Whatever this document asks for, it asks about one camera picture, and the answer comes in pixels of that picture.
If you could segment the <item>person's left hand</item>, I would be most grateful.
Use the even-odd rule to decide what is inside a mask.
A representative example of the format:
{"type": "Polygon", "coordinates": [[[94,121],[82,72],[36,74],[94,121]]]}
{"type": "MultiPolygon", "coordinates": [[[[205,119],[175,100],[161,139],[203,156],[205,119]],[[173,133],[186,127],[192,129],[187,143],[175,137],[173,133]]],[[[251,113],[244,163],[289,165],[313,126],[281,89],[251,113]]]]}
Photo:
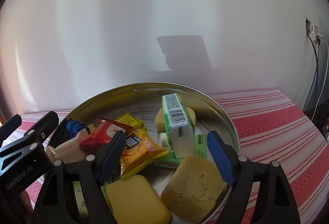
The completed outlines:
{"type": "Polygon", "coordinates": [[[33,212],[34,211],[34,208],[32,207],[32,203],[31,203],[31,200],[30,200],[30,196],[27,193],[27,191],[23,191],[20,194],[20,199],[21,199],[21,202],[24,205],[25,209],[28,212],[33,212]]]}

